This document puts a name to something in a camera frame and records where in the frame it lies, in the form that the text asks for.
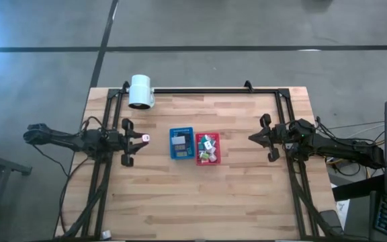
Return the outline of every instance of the desk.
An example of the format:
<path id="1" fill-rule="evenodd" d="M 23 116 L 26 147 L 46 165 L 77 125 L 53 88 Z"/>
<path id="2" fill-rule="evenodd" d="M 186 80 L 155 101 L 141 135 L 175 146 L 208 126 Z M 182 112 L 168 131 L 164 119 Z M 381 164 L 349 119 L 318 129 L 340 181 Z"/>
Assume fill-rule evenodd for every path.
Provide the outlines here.
<path id="1" fill-rule="evenodd" d="M 85 118 L 102 119 L 107 93 L 107 88 L 91 89 Z M 295 117 L 314 123 L 306 88 L 291 87 L 290 94 Z M 247 139 L 260 131 L 264 113 L 279 121 L 273 95 L 158 94 L 155 98 L 155 107 L 147 111 L 130 109 L 127 95 L 122 101 L 120 120 L 131 119 L 134 130 L 149 133 L 151 141 L 134 156 L 134 167 L 121 166 L 121 154 L 114 154 L 103 230 L 120 240 L 298 238 L 284 152 L 270 163 L 268 149 Z M 195 132 L 220 133 L 221 165 L 201 167 L 194 160 L 170 159 L 169 129 L 185 126 Z M 91 122 L 89 128 L 98 125 Z M 84 154 L 76 153 L 73 167 L 84 159 Z M 323 159 L 312 157 L 306 165 L 314 205 L 319 211 L 334 210 Z M 85 207 L 92 169 L 93 162 L 82 166 L 69 183 L 63 205 L 68 226 Z M 305 209 L 304 220 L 307 225 Z M 61 234 L 58 225 L 56 235 Z"/>

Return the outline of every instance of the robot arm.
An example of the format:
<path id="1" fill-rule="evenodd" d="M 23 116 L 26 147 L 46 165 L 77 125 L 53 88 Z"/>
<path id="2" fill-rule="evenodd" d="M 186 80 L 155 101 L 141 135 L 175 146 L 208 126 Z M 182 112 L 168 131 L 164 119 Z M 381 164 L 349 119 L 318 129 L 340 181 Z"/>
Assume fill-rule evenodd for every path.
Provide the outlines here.
<path id="1" fill-rule="evenodd" d="M 24 140 L 30 145 L 53 144 L 66 147 L 74 152 L 82 151 L 95 160 L 108 152 L 124 151 L 121 163 L 132 167 L 134 159 L 130 155 L 135 155 L 137 151 L 145 147 L 150 136 L 134 132 L 134 124 L 127 118 L 122 120 L 122 128 L 125 130 L 125 135 L 120 134 L 117 130 L 103 128 L 69 134 L 52 130 L 45 124 L 31 124 L 24 134 Z M 142 138 L 142 142 L 133 144 L 130 141 L 131 138 Z"/>
<path id="2" fill-rule="evenodd" d="M 263 147 L 269 147 L 270 161 L 280 157 L 274 144 L 284 144 L 287 146 L 288 155 L 295 160 L 307 161 L 309 156 L 321 155 L 356 161 L 372 169 L 386 167 L 384 152 L 377 145 L 355 139 L 323 137 L 317 134 L 316 128 L 304 119 L 290 122 L 288 128 L 286 124 L 276 124 L 274 128 L 270 128 L 271 118 L 269 114 L 264 114 L 260 124 L 263 129 L 251 135 L 249 140 Z"/>

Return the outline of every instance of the gray floor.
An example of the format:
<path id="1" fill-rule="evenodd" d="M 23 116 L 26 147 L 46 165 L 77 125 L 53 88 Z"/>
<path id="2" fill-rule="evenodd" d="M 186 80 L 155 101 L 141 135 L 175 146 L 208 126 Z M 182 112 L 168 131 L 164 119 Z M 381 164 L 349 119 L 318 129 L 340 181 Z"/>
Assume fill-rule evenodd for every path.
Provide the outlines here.
<path id="1" fill-rule="evenodd" d="M 0 47 L 99 46 L 111 2 L 0 1 Z M 109 46 L 387 44 L 387 0 L 125 0 L 114 21 Z M 36 122 L 77 130 L 96 59 L 96 52 L 0 53 L 0 157 L 34 167 L 30 177 L 10 178 L 0 241 L 51 238 L 64 175 L 24 144 L 22 134 Z M 383 120 L 387 100 L 387 50 L 107 53 L 98 86 L 121 86 L 139 73 L 157 87 L 240 86 L 245 80 L 307 86 L 315 115 L 328 127 Z M 70 167 L 71 152 L 43 149 Z M 368 212 L 353 214 L 352 234 L 367 227 Z"/>

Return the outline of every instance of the red plastic basket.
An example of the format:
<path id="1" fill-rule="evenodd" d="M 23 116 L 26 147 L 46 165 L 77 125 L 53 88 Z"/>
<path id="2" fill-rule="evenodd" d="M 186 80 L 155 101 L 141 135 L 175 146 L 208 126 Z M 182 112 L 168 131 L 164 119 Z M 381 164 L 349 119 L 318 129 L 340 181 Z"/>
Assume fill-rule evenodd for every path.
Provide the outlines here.
<path id="1" fill-rule="evenodd" d="M 214 147 L 216 147 L 216 151 L 214 152 L 214 155 L 216 156 L 217 160 L 215 162 L 208 162 L 208 163 L 202 163 L 200 158 L 200 150 L 198 147 L 198 143 L 201 141 L 201 138 L 204 135 L 210 136 L 212 139 L 216 141 L 216 144 Z M 218 165 L 220 164 L 220 138 L 219 133 L 196 133 L 195 134 L 195 146 L 196 146 L 196 164 L 197 165 Z"/>

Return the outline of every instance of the blue plastic container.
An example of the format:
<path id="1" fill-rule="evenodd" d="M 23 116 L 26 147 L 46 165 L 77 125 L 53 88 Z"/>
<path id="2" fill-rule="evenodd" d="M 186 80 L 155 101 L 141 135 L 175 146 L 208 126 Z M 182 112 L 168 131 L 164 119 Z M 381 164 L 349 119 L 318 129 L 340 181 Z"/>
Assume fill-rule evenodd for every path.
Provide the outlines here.
<path id="1" fill-rule="evenodd" d="M 192 127 L 172 128 L 169 130 L 169 153 L 172 159 L 195 158 L 195 136 Z M 184 136 L 184 145 L 174 145 L 171 138 Z"/>

